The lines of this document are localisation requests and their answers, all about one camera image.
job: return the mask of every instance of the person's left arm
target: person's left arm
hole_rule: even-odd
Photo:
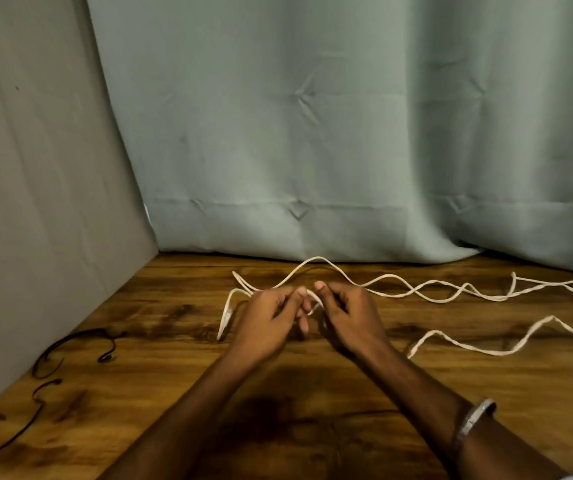
[[[296,317],[302,327],[303,309],[311,309],[306,297],[304,287],[254,293],[224,354],[98,480],[184,478],[228,399],[284,346]]]

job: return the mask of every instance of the bracelet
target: bracelet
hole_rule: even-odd
[[[453,440],[453,454],[454,458],[458,457],[458,453],[460,452],[460,448],[462,448],[462,441],[465,439],[465,436],[469,434],[469,432],[473,429],[475,424],[482,418],[484,413],[487,413],[489,416],[493,416],[493,413],[496,410],[496,404],[493,399],[485,399],[482,403],[475,406],[471,409],[467,416],[465,416],[465,420],[462,421],[462,425],[458,428],[456,432],[456,436]]]

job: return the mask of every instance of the thin black wire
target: thin black wire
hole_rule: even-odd
[[[62,379],[54,379],[52,381],[45,382],[44,384],[38,386],[33,391],[33,394],[31,395],[31,399],[33,400],[33,402],[35,404],[37,404],[37,410],[35,411],[35,414],[33,414],[33,418],[31,418],[31,420],[28,423],[26,423],[26,426],[24,428],[20,429],[9,440],[7,440],[5,443],[1,444],[0,445],[0,451],[3,450],[4,448],[6,448],[7,446],[9,446],[15,440],[17,440],[28,428],[31,427],[31,425],[35,422],[37,417],[40,416],[40,412],[42,412],[42,409],[44,409],[44,406],[46,405],[46,403],[42,399],[40,399],[39,397],[35,396],[38,393],[38,391],[40,391],[40,389],[42,389],[46,386],[59,385],[61,383],[62,383]],[[5,421],[5,420],[6,420],[6,416],[4,416],[4,414],[0,413],[0,421]]]
[[[38,376],[37,375],[37,370],[40,366],[40,363],[42,361],[44,362],[48,362],[49,361],[49,354],[51,352],[53,352],[56,348],[58,348],[59,346],[65,344],[66,342],[68,342],[69,340],[72,339],[79,339],[81,337],[93,337],[93,336],[99,336],[103,339],[107,339],[111,341],[111,350],[109,350],[108,352],[105,352],[104,354],[100,355],[98,357],[98,362],[99,363],[105,363],[110,361],[111,359],[113,359],[113,351],[115,350],[115,339],[118,339],[120,337],[123,337],[125,334],[122,333],[116,337],[112,337],[107,331],[106,328],[90,328],[88,330],[80,330],[77,332],[74,332],[70,335],[67,335],[66,337],[59,339],[57,342],[51,344],[44,352],[42,352],[42,354],[40,354],[40,357],[37,358],[37,360],[35,361],[35,363],[33,364],[33,369],[31,369],[31,375],[33,375],[33,377],[35,379],[46,379],[47,377],[49,377],[50,375],[52,375],[55,371],[57,371],[60,366],[62,365],[62,362],[64,361],[64,359],[60,359],[60,362],[57,364],[57,367],[54,368],[52,371],[50,371],[47,375],[45,376]]]

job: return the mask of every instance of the wooden surface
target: wooden surface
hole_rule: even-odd
[[[98,364],[102,339],[70,342],[44,389],[47,405],[15,444],[0,452],[0,478],[93,479],[172,404],[225,348],[215,339],[226,295],[238,271],[257,287],[270,287],[292,263],[243,258],[161,255],[152,260],[79,330],[109,327],[128,336],[115,359]],[[439,278],[472,282],[492,294],[506,292],[510,273],[559,281],[572,273],[499,257],[475,257],[440,266],[343,265],[357,282],[397,273],[412,284]],[[294,283],[339,275],[313,264]],[[399,292],[393,281],[377,288]],[[427,289],[442,298],[450,290]],[[71,290],[75,300],[75,290]],[[408,347],[439,328],[479,347],[502,349],[528,325],[554,314],[573,327],[573,294],[546,289],[504,303],[461,296],[446,305],[416,296],[376,297],[395,345]],[[281,356],[234,396],[195,468],[200,479],[442,479],[438,461],[387,398],[316,333],[287,344]],[[497,417],[517,434],[573,471],[573,338],[559,328],[538,332],[516,355],[496,358],[430,340],[414,361],[476,401],[497,400]],[[0,397],[0,444],[35,410],[30,395],[43,381],[29,374]]]

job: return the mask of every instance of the twisted white cord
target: twisted white cord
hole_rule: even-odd
[[[453,283],[445,282],[445,281],[441,281],[441,280],[428,280],[424,283],[419,284],[416,287],[413,287],[406,280],[404,280],[403,278],[401,278],[397,274],[383,274],[381,276],[378,276],[377,278],[374,278],[373,280],[371,280],[369,282],[360,284],[360,283],[356,283],[355,281],[353,281],[338,266],[336,266],[331,261],[329,261],[327,258],[322,257],[322,256],[315,256],[315,257],[308,258],[307,260],[301,262],[298,266],[296,266],[294,268],[293,271],[291,271],[291,273],[289,273],[286,276],[286,278],[284,278],[281,282],[279,282],[277,285],[275,285],[274,288],[280,287],[283,284],[285,284],[286,282],[288,282],[291,279],[291,277],[294,274],[296,274],[302,266],[304,266],[305,264],[310,263],[311,261],[314,261],[314,260],[322,260],[322,261],[328,263],[331,267],[333,267],[333,269],[338,271],[342,276],[344,276],[347,279],[347,281],[349,283],[353,284],[354,286],[359,286],[359,287],[364,288],[373,294],[377,294],[378,296],[384,296],[386,298],[403,298],[405,296],[409,296],[410,294],[415,293],[420,298],[423,298],[423,299],[430,301],[432,303],[448,303],[450,301],[455,300],[463,292],[477,296],[479,298],[487,299],[489,301],[505,301],[509,298],[514,298],[514,297],[522,295],[522,294],[530,293],[531,291],[542,290],[542,289],[546,288],[547,286],[562,286],[563,288],[573,292],[573,288],[571,286],[569,286],[569,285],[573,284],[573,280],[569,280],[569,281],[565,281],[565,282],[559,282],[559,283],[545,282],[545,281],[532,280],[530,278],[521,278],[521,277],[517,276],[515,274],[515,272],[511,273],[511,286],[509,287],[509,292],[505,295],[487,295],[487,294],[484,294],[484,293],[481,293],[480,291],[478,291],[475,288],[475,286],[473,286],[471,283],[464,283],[461,286],[457,286]],[[227,326],[229,320],[231,319],[231,315],[233,313],[233,308],[230,306],[231,297],[233,297],[233,295],[237,292],[243,293],[246,296],[251,296],[251,294],[254,291],[259,291],[259,288],[256,288],[256,287],[250,285],[248,282],[246,282],[244,280],[244,278],[242,276],[240,276],[240,274],[236,273],[235,271],[233,272],[233,277],[237,280],[238,283],[240,283],[240,286],[242,287],[242,289],[235,288],[235,289],[231,290],[231,292],[229,293],[229,296],[226,299],[226,303],[224,304],[224,310],[222,311],[222,319],[220,320],[220,328],[219,328],[219,331],[217,334],[218,340],[222,337],[222,334],[224,333],[224,330],[226,329],[226,326]],[[369,285],[372,285],[373,283],[377,283],[380,280],[384,280],[385,278],[395,278],[395,279],[399,280],[400,282],[402,282],[409,290],[406,292],[403,292],[403,293],[399,293],[399,294],[387,294],[387,293],[383,293],[381,291],[371,290],[371,289],[367,288]],[[531,288],[525,288],[524,290],[515,291],[516,284],[518,281],[537,283],[537,284],[535,286],[532,286]],[[451,287],[451,288],[455,289],[456,291],[450,297],[443,298],[443,299],[430,298],[430,297],[428,297],[425,294],[420,292],[420,289],[424,288],[425,286],[436,284],[436,283],[441,284],[443,286]],[[313,293],[311,290],[307,290],[307,293],[312,298],[314,298],[314,300],[317,302],[315,307],[317,307],[317,306],[324,307],[322,300],[320,300],[320,298],[315,293]],[[439,335],[443,339],[445,339],[446,341],[452,343],[453,345],[456,345],[458,347],[462,347],[463,349],[471,350],[474,352],[480,352],[483,354],[495,355],[495,356],[505,356],[505,355],[514,354],[515,352],[519,351],[522,347],[524,347],[524,345],[527,343],[527,341],[529,340],[531,335],[533,335],[540,327],[542,327],[542,325],[544,325],[548,322],[551,322],[551,321],[560,323],[560,325],[566,331],[573,334],[573,329],[569,325],[564,323],[559,318],[557,318],[553,315],[550,315],[548,317],[543,318],[542,320],[539,320],[539,321],[533,323],[533,325],[531,325],[531,327],[529,328],[529,330],[527,331],[525,336],[522,339],[520,339],[520,341],[517,342],[510,350],[498,351],[498,350],[484,350],[484,349],[479,349],[477,347],[474,347],[474,346],[471,346],[468,344],[463,344],[457,340],[452,339],[451,337],[449,337],[446,333],[442,332],[441,330],[431,330],[431,331],[426,332],[424,334],[424,336],[421,339],[419,339],[418,342],[411,348],[411,350],[408,354],[408,357],[409,358],[413,357],[416,354],[416,352],[418,351],[418,349],[420,348],[420,346],[426,341],[426,339],[428,339],[429,337],[432,337],[434,335]]]

